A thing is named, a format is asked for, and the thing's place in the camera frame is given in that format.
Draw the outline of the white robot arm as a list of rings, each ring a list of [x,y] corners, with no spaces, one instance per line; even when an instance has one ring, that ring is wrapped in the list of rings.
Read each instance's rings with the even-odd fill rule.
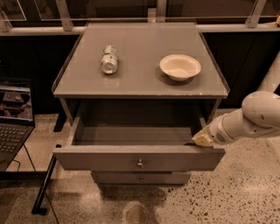
[[[247,95],[241,108],[220,115],[192,137],[200,146],[231,144],[243,138],[278,137],[280,131],[279,57],[265,75],[260,87]]]

